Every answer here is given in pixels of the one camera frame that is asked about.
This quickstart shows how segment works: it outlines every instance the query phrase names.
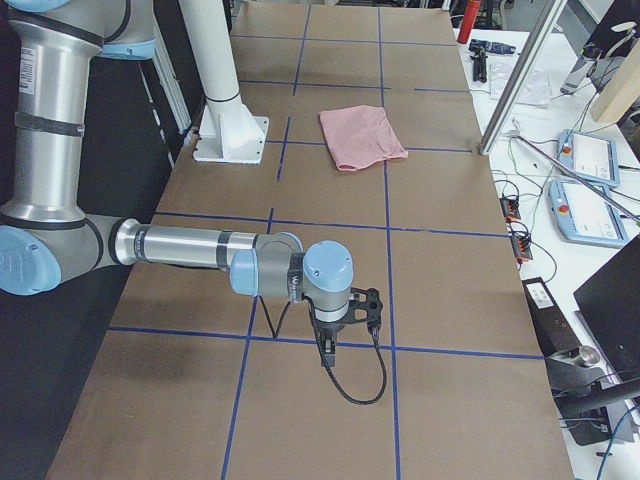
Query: pink towel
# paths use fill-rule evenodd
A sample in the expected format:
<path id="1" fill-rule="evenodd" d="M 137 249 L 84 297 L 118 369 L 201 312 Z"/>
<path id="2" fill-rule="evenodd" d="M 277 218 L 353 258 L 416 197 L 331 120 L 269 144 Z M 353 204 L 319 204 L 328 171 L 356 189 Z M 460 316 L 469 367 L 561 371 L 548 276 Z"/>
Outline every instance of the pink towel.
<path id="1" fill-rule="evenodd" d="M 382 160 L 409 156 L 382 107 L 327 110 L 320 112 L 320 123 L 338 170 L 355 172 Z"/>

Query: label sticker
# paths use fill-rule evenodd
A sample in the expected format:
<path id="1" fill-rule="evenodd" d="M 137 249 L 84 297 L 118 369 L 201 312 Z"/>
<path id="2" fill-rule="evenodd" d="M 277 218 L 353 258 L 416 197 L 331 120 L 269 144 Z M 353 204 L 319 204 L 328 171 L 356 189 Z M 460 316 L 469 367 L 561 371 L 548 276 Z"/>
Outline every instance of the label sticker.
<path id="1" fill-rule="evenodd" d="M 541 283 L 529 283 L 527 284 L 527 290 L 529 290 L 531 298 L 536 302 L 538 308 L 553 307 L 553 302 Z"/>
<path id="2" fill-rule="evenodd" d="M 36 50 L 22 48 L 20 51 L 20 93 L 33 95 L 36 83 Z"/>

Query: red cylinder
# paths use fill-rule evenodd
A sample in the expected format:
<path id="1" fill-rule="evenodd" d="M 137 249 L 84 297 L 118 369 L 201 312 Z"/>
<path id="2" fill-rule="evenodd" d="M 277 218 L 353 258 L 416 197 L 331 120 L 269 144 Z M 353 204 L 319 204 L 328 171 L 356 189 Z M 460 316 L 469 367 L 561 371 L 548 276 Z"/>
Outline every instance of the red cylinder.
<path id="1" fill-rule="evenodd" d="M 480 10 L 480 0 L 469 0 L 467 9 L 464 11 L 460 33 L 458 33 L 458 43 L 467 43 L 469 41 L 469 35 L 471 35 L 471 30 L 476 23 L 478 10 Z"/>

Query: table surface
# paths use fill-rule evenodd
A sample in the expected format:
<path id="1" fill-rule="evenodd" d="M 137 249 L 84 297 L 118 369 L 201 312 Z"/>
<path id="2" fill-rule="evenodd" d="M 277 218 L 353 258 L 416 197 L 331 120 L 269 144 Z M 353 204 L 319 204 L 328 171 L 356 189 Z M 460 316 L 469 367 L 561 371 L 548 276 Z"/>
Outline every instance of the table surface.
<path id="1" fill-rule="evenodd" d="M 385 305 L 387 392 L 340 397 L 306 306 L 274 340 L 225 275 L 137 265 L 49 477 L 572 478 L 448 14 L 249 3 L 232 37 L 243 101 L 270 118 L 262 163 L 186 149 L 154 223 L 347 245 Z M 359 104 L 385 107 L 409 159 L 337 171 L 318 113 Z M 339 342 L 336 375 L 372 396 L 366 329 Z"/>
<path id="2" fill-rule="evenodd" d="M 522 51 L 528 33 L 526 32 L 501 32 L 501 31 L 473 31 L 471 38 L 490 40 L 507 43 L 517 47 L 516 54 Z M 467 45 L 458 46 L 462 59 L 465 75 L 469 89 L 472 90 L 474 107 L 478 117 L 478 122 L 482 131 L 491 118 L 496 108 L 497 101 L 492 100 L 490 95 L 481 91 L 488 90 L 489 83 L 482 84 L 472 81 L 472 63 L 469 59 Z M 487 60 L 487 70 L 497 63 L 515 64 L 517 56 L 501 56 L 489 54 Z M 580 89 L 574 95 L 560 96 L 560 86 L 573 67 L 576 55 L 569 42 L 561 33 L 552 34 L 547 40 L 542 53 L 535 66 L 543 69 L 549 77 L 551 96 L 557 97 L 549 103 L 547 108 L 538 108 L 522 104 L 516 104 L 508 123 L 503 128 L 505 135 L 501 136 L 489 154 L 491 168 L 494 178 L 508 179 L 514 182 L 520 189 L 520 193 L 538 194 L 536 186 L 516 174 L 519 172 L 533 179 L 539 185 L 545 183 L 549 173 L 550 165 L 541 156 L 533 153 L 528 147 L 512 142 L 512 149 L 516 163 L 514 164 L 509 156 L 506 133 L 519 126 L 521 134 L 534 141 L 546 141 L 555 139 L 560 132 L 565 129 L 576 128 L 576 121 L 580 117 L 583 109 L 595 94 L 595 89 L 591 82 L 586 79 Z M 593 120 L 591 114 L 587 114 L 584 121 L 583 131 L 589 132 L 597 130 L 596 135 L 611 138 L 616 142 L 618 150 L 618 160 L 620 165 L 639 167 L 638 160 L 633 154 L 624 136 L 616 125 L 607 126 Z M 550 142 L 541 145 L 541 148 L 550 154 L 554 154 L 556 143 Z M 558 170 L 554 170 L 550 178 L 558 178 Z M 621 170 L 621 185 L 619 190 L 636 198 L 640 197 L 640 174 L 638 172 Z M 496 184 L 500 194 L 504 184 Z M 614 198 L 632 212 L 640 211 L 637 202 L 627 200 L 620 196 Z M 593 273 L 604 265 L 617 249 L 579 245 L 567 242 L 559 233 L 555 220 L 551 214 L 551 205 L 548 195 L 545 193 L 536 211 L 536 198 L 523 199 L 520 204 L 520 212 L 523 223 L 528 227 L 534 225 L 533 240 L 543 246 L 555 258 L 558 269 L 557 274 L 547 285 L 552 295 L 556 299 L 565 317 L 574 328 L 576 335 L 585 345 L 594 345 L 593 339 L 585 331 L 576 315 L 578 306 L 573 297 L 573 292 L 580 287 Z M 629 238 L 638 235 L 639 229 L 632 220 L 623 220 L 624 227 Z M 554 270 L 553 262 L 542 251 L 533 247 L 534 260 L 523 264 L 520 271 L 522 279 L 542 277 L 549 278 Z M 605 372 L 613 372 L 611 367 L 604 362 L 600 362 Z M 595 452 L 604 451 L 606 443 L 596 444 L 588 447 L 580 447 L 575 444 L 568 432 L 565 432 L 565 440 L 571 457 L 574 473 L 578 478 L 595 478 L 601 461 Z M 640 477 L 640 440 L 636 436 L 636 442 L 627 444 L 617 444 L 614 449 L 615 456 L 607 462 L 606 474 L 603 478 L 615 478 L 619 480 L 632 480 Z"/>

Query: blue cable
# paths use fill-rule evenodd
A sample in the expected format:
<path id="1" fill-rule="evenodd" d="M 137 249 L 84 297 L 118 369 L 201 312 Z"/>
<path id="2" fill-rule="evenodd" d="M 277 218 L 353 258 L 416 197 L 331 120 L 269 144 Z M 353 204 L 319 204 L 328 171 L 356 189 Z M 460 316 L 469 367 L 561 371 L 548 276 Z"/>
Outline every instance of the blue cable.
<path id="1" fill-rule="evenodd" d="M 607 463 L 607 458 L 609 458 L 609 453 L 611 452 L 611 448 L 613 447 L 613 441 L 616 439 L 616 435 L 618 434 L 618 430 L 620 429 L 622 422 L 624 421 L 625 418 L 627 418 L 627 415 L 631 415 L 631 412 L 638 410 L 639 408 L 640 408 L 640 405 L 636 405 L 635 407 L 630 408 L 624 413 L 624 415 L 622 415 L 622 417 L 620 417 L 620 420 L 618 420 L 618 423 L 616 424 L 616 428 L 614 428 L 613 432 L 611 433 L 611 438 L 609 439 L 609 445 L 607 445 L 607 450 L 604 452 L 604 457 L 602 457 L 602 462 L 600 463 L 600 468 L 598 469 L 598 476 L 596 477 L 596 480 L 600 480 L 602 478 L 602 473 L 604 472 L 604 466 Z"/>

